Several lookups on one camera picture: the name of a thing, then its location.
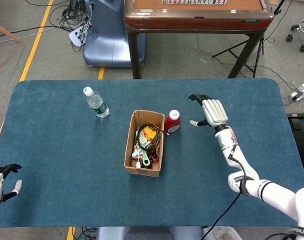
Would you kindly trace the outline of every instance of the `table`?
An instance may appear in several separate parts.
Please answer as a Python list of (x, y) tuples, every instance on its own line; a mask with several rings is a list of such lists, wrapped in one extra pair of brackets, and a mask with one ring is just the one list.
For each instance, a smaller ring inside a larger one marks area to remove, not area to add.
[(273, 18), (269, 0), (228, 0), (226, 5), (125, 0), (133, 78), (141, 78), (137, 43), (140, 33), (245, 34), (248, 42), (228, 75), (236, 78)]
[[(105, 99), (109, 117), (98, 118), (89, 108), (86, 86)], [(142, 89), (154, 97), (147, 99)], [(22, 166), (6, 178), (4, 192), (18, 179), (23, 183), (19, 195), (1, 205), (0, 227), (211, 226), (236, 197), (227, 177), (238, 170), (225, 161), (214, 129), (190, 125), (204, 117), (190, 94), (221, 100), (262, 179), (292, 191), (304, 187), (280, 90), (271, 79), (24, 81), (14, 88), (0, 135), (0, 166)], [(123, 166), (130, 118), (140, 109), (181, 113), (180, 129), (164, 139), (159, 177), (132, 175)], [(295, 223), (241, 196), (219, 224)]]

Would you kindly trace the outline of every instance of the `office chair wheel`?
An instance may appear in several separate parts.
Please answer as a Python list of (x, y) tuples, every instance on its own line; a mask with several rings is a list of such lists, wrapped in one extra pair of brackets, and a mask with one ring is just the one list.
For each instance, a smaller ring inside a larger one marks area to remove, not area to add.
[(302, 44), (302, 46), (300, 47), (300, 52), (304, 53), (304, 45)]
[(293, 36), (291, 34), (287, 35), (285, 41), (291, 42), (293, 40)]
[(292, 26), (291, 26), (291, 31), (294, 31), (294, 30), (297, 29), (297, 28), (299, 28), (299, 25), (297, 25), (297, 24), (296, 24), (296, 25), (292, 25)]

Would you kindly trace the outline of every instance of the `red sauce bottle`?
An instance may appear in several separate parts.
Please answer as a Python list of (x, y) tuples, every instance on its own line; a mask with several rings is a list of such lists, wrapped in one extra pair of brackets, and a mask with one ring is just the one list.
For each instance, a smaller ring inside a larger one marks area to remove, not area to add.
[(180, 113), (178, 110), (171, 110), (164, 123), (164, 131), (173, 133), (179, 129), (181, 124)]

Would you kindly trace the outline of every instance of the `white bottle cap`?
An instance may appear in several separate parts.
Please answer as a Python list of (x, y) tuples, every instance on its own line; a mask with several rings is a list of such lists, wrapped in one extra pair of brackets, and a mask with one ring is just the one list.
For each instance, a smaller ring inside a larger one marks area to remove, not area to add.
[(92, 90), (92, 88), (90, 88), (89, 86), (87, 86), (87, 87), (85, 87), (85, 88), (83, 89), (83, 93), (84, 93), (85, 95), (87, 95), (87, 96), (91, 96), (91, 95), (93, 94), (93, 90)]
[(180, 113), (178, 110), (171, 110), (169, 113), (170, 119), (172, 119), (173, 121), (178, 120), (178, 118), (180, 117)]

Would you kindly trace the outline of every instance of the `white robotic arm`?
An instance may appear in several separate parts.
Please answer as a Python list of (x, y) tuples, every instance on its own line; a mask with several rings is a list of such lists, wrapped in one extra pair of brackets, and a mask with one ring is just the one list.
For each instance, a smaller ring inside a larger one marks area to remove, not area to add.
[(19, 194), (21, 186), (22, 186), (22, 180), (18, 180), (15, 184), (14, 189), (6, 194), (3, 194), (3, 185), (6, 177), (10, 172), (17, 173), (18, 169), (21, 169), (22, 167), (18, 164), (10, 164), (3, 167), (0, 167), (0, 204), (1, 202), (5, 202), (6, 200), (15, 197)]
[(243, 155), (234, 131), (226, 125), (228, 117), (221, 102), (199, 94), (193, 94), (189, 99), (197, 100), (205, 115), (205, 120), (191, 120), (190, 123), (196, 127), (209, 125), (215, 128), (215, 138), (227, 164), (240, 169), (228, 176), (229, 187), (237, 193), (261, 199), (294, 219), (298, 227), (292, 227), (289, 236), (304, 240), (304, 188), (294, 193), (269, 180), (260, 179)]

